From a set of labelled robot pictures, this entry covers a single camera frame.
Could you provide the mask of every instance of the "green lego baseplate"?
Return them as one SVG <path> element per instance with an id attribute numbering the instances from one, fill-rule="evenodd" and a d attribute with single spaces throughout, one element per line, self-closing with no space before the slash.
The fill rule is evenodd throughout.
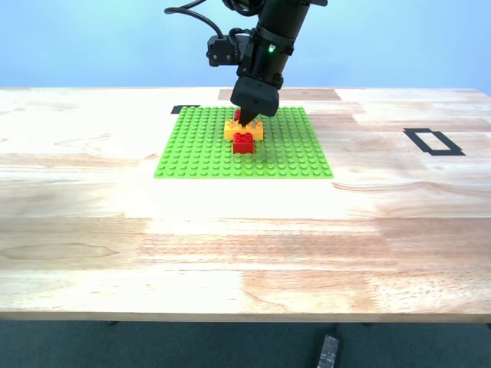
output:
<path id="1" fill-rule="evenodd" d="M 259 115 L 264 140 L 254 153 L 232 153 L 223 128 L 234 107 L 184 107 L 154 177 L 330 179 L 331 168 L 302 107 L 282 107 L 274 117 Z"/>

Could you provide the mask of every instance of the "black cable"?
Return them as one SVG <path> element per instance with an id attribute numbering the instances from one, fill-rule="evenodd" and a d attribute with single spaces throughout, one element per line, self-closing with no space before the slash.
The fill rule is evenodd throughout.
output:
<path id="1" fill-rule="evenodd" d="M 189 9 L 199 5 L 199 4 L 204 3 L 205 1 L 206 0 L 195 0 L 194 2 L 191 2 L 187 5 L 183 5 L 179 8 L 167 8 L 163 12 L 166 14 L 174 14 L 174 13 L 184 14 L 184 15 L 188 15 L 190 17 L 199 19 L 200 21 L 207 23 L 207 25 L 209 25 L 211 28 L 213 28 L 213 30 L 216 32 L 216 34 L 218 35 L 219 38 L 223 38 L 223 33 L 220 30 L 220 28 L 218 27 L 218 25 L 216 25 L 215 23 L 210 21 L 207 17 L 205 17 L 199 13 L 196 13 L 194 11 L 189 10 Z"/>
<path id="2" fill-rule="evenodd" d="M 242 28 L 232 28 L 229 32 L 230 37 L 234 37 L 235 35 L 238 35 L 240 33 L 246 33 L 248 35 L 252 35 L 252 31 L 250 29 L 242 29 Z"/>
<path id="3" fill-rule="evenodd" d="M 191 8 L 194 8 L 195 6 L 197 6 L 199 4 L 204 3 L 205 1 L 206 0 L 195 0 L 194 2 L 190 2 L 189 4 L 180 6 L 179 8 L 182 8 L 182 9 L 191 9 Z"/>

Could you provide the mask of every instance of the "lego brick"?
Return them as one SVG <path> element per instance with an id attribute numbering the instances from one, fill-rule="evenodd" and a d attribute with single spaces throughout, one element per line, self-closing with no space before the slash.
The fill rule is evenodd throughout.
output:
<path id="1" fill-rule="evenodd" d="M 254 153 L 254 140 L 251 133 L 235 133 L 233 135 L 234 153 Z"/>
<path id="2" fill-rule="evenodd" d="M 332 171 L 303 108 L 261 115 L 264 140 L 254 154 L 234 155 L 223 139 L 233 107 L 184 107 L 160 158 L 155 178 L 332 178 Z"/>
<path id="3" fill-rule="evenodd" d="M 239 124 L 237 120 L 227 120 L 223 128 L 223 136 L 226 140 L 233 140 L 236 133 L 246 134 L 251 133 L 254 140 L 264 139 L 264 126 L 261 120 L 253 120 L 246 126 Z"/>

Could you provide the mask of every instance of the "red lego brick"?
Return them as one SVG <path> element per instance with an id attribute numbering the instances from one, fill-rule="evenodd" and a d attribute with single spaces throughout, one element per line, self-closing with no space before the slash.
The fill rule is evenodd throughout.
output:
<path id="1" fill-rule="evenodd" d="M 254 153 L 254 139 L 251 133 L 233 135 L 234 153 Z"/>

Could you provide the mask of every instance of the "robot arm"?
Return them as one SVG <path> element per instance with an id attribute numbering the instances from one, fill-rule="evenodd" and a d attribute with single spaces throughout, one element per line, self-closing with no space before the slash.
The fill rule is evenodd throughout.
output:
<path id="1" fill-rule="evenodd" d="M 197 0 L 181 8 L 168 8 L 166 13 L 191 15 L 216 30 L 217 36 L 208 41 L 206 56 L 209 65 L 213 67 L 238 66 L 239 79 L 230 101 L 242 108 L 239 120 L 242 125 L 248 124 L 260 113 L 274 116 L 279 106 L 278 90 L 283 85 L 283 68 L 288 57 L 292 56 L 295 40 L 308 9 L 310 5 L 326 6 L 328 1 L 222 0 L 227 8 L 241 15 L 259 16 L 252 30 L 233 28 L 226 36 L 209 19 L 189 10 L 204 1 Z"/>

